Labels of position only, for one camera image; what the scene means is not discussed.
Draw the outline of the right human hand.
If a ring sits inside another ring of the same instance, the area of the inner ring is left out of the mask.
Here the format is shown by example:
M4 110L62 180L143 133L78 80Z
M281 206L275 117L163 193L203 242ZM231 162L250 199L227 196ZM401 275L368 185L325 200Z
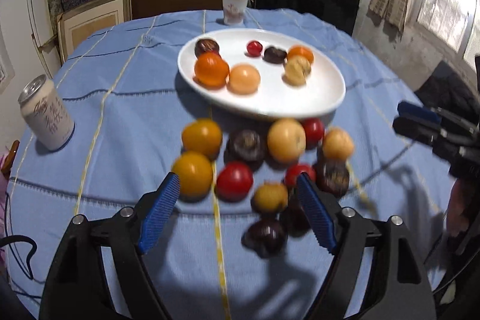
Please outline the right human hand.
M447 210L447 231L451 237L457 237L469 228L469 219L465 210L470 203L471 188L461 179L457 179L451 189Z

